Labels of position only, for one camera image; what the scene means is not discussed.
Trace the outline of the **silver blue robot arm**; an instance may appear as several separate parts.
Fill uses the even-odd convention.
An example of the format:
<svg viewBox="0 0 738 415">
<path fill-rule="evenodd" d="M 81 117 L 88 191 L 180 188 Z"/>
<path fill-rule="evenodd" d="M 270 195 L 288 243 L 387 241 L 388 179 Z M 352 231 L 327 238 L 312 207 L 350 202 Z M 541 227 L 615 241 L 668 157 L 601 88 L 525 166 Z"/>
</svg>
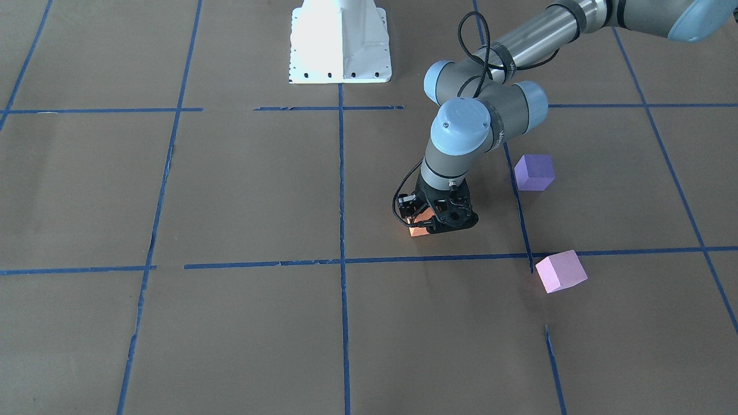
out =
<svg viewBox="0 0 738 415">
<path fill-rule="evenodd" d="M 478 222 L 466 174 L 482 153 L 503 146 L 543 123 L 548 98 L 515 74 L 538 68 L 582 35 L 603 27 L 693 43 L 717 31 L 736 10 L 735 1 L 553 1 L 540 14 L 471 51 L 464 60 L 438 61 L 424 77 L 424 91 L 438 113 L 424 157 L 415 165 L 409 195 L 395 193 L 393 213 L 409 229 L 429 234 L 469 229 Z"/>
</svg>

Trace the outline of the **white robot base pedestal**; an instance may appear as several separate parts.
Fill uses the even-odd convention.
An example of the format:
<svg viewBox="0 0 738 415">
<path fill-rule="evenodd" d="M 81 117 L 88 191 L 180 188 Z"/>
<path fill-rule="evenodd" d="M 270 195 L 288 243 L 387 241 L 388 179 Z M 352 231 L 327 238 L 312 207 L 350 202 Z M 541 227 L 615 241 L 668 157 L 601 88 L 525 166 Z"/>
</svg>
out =
<svg viewBox="0 0 738 415">
<path fill-rule="evenodd" d="M 291 18 L 290 84 L 374 84 L 393 75 L 386 10 L 374 1 L 304 1 Z"/>
</svg>

